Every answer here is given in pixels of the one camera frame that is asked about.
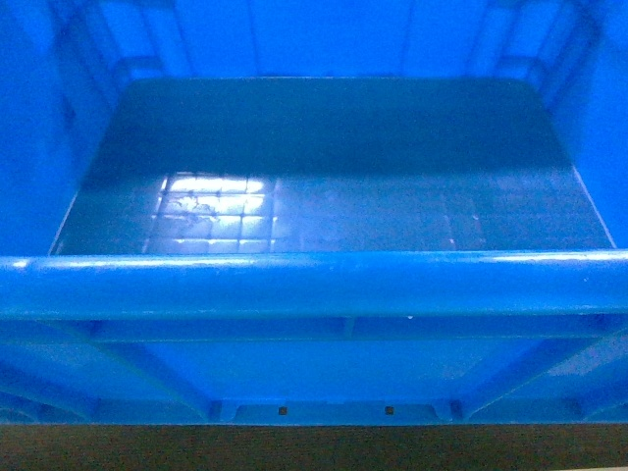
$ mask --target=textured grid pattern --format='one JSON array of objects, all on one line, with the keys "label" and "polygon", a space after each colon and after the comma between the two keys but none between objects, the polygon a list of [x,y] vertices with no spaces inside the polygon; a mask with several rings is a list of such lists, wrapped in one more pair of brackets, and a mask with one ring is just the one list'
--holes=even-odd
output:
[{"label": "textured grid pattern", "polygon": [[[163,180],[155,199],[150,224],[135,227],[137,242],[117,234],[111,251],[129,244],[131,253],[151,254],[609,245],[567,170],[360,180],[179,173]],[[109,253],[98,234],[81,245]]]}]

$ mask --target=blue plastic crate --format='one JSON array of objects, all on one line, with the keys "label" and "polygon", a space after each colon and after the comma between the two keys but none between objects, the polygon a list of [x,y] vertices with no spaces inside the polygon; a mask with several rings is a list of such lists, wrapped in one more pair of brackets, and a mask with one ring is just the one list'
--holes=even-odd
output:
[{"label": "blue plastic crate", "polygon": [[0,0],[0,420],[627,421],[626,30]]}]

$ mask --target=blue plastic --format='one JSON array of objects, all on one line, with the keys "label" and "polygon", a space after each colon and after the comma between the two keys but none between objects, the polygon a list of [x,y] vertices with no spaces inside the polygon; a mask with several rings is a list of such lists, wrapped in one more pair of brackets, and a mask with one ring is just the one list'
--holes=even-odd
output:
[{"label": "blue plastic", "polygon": [[626,31],[0,0],[0,422],[628,421]]}]

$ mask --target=dark floor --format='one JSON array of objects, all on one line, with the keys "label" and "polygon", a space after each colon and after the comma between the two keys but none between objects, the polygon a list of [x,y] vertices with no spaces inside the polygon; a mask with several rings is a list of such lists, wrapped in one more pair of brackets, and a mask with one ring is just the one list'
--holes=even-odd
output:
[{"label": "dark floor", "polygon": [[2,427],[0,469],[573,469],[628,465],[628,426]]}]

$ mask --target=plastic storage bin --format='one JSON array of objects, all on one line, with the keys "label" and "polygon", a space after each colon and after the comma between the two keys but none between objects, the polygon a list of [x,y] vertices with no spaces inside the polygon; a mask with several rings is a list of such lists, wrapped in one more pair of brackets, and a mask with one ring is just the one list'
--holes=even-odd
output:
[{"label": "plastic storage bin", "polygon": [[626,30],[0,0],[0,418],[628,420]]}]

